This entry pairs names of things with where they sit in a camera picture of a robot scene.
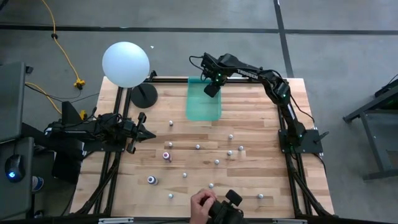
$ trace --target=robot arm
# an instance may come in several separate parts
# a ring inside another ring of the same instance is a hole
[[[97,119],[77,124],[64,124],[62,120],[53,122],[45,130],[45,135],[52,139],[76,139],[84,144],[84,151],[119,152],[127,145],[127,152],[134,154],[136,142],[156,138],[156,135],[146,130],[144,123],[146,115],[141,112],[136,124],[131,118],[122,119],[120,114],[106,113]]]
[[[256,68],[242,63],[231,54],[225,54],[216,59],[205,53],[201,67],[203,67],[202,75],[211,80],[211,83],[205,88],[205,93],[210,97],[214,97],[221,86],[228,81],[228,77],[234,73],[260,82],[264,86],[267,96],[282,111],[282,116],[287,123],[287,142],[291,143],[293,147],[301,144],[306,130],[304,125],[297,120],[290,102],[289,84],[279,74],[276,75],[273,70],[263,70],[262,67]]]

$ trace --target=computer mouse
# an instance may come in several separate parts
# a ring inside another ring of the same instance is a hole
[[[6,161],[6,176],[12,183],[20,182],[25,176],[23,156],[14,154]]]

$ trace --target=white spherical lamp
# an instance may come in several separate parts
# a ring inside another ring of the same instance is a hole
[[[111,45],[102,58],[106,77],[115,85],[132,88],[131,101],[139,108],[148,108],[157,101],[154,86],[142,83],[149,74],[149,59],[138,45],[118,42]]]

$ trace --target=blue object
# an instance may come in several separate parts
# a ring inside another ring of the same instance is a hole
[[[191,121],[217,121],[221,117],[221,91],[215,97],[203,90],[210,80],[201,81],[199,77],[188,78],[187,108],[185,116]]]
[[[44,185],[44,179],[41,177],[32,176],[32,192],[39,191]]]
[[[23,156],[20,154],[13,154],[6,160],[4,167],[5,175],[12,183],[21,181],[25,176],[25,169],[23,163]]]

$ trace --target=finger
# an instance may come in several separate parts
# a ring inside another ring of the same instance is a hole
[[[206,189],[200,189],[200,190],[198,191],[197,194],[199,194],[200,192],[202,192],[202,191],[204,191],[204,190],[206,190]]]
[[[203,205],[202,211],[206,212],[206,214],[209,213],[209,210],[211,206],[214,204],[214,198],[210,197],[206,200],[205,204]]]
[[[211,192],[211,194],[214,196],[214,199],[217,199],[217,195],[213,190],[209,190]]]
[[[199,204],[203,198],[210,198],[210,197],[216,199],[213,192],[210,192],[209,190],[203,190],[197,193],[196,195],[192,196],[191,202]]]

